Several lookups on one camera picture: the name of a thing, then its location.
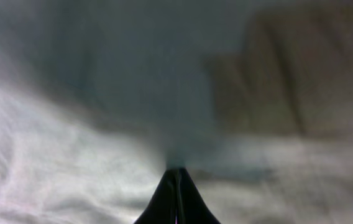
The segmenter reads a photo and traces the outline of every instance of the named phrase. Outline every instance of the wrinkled fabric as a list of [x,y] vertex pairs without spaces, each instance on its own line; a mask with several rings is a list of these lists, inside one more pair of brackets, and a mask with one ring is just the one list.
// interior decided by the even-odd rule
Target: wrinkled fabric
[[221,223],[353,223],[353,138],[214,130],[201,57],[259,3],[153,3],[0,1],[0,224],[133,223],[169,149]]
[[353,2],[265,10],[248,25],[241,53],[218,59],[224,130],[353,136]]

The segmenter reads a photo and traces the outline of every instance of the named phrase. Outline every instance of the black plastic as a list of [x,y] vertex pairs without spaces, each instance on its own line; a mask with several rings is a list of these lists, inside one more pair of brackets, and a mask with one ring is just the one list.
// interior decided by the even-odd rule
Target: black plastic
[[135,224],[216,224],[185,168],[164,173],[146,210]]

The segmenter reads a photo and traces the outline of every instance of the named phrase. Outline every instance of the black pointed object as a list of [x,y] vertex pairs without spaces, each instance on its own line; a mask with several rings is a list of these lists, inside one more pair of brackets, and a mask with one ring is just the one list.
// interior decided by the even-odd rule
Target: black pointed object
[[167,170],[135,224],[218,224],[185,168]]

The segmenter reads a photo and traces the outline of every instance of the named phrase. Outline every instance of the blurry object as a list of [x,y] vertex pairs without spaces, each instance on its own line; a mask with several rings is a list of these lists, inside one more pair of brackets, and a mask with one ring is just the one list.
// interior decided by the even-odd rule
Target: blurry object
[[218,57],[213,68],[224,130],[353,136],[353,2],[263,11],[242,54]]
[[144,213],[135,224],[219,223],[201,199],[184,168],[167,170]]

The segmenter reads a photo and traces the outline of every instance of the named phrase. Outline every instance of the gray fabric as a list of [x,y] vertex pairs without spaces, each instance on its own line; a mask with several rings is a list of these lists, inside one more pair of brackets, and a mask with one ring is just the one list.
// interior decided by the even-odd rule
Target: gray fabric
[[[202,60],[268,4],[1,0],[0,224],[132,223],[164,148],[222,139]],[[222,223],[353,223],[353,142],[223,140],[186,161]]]

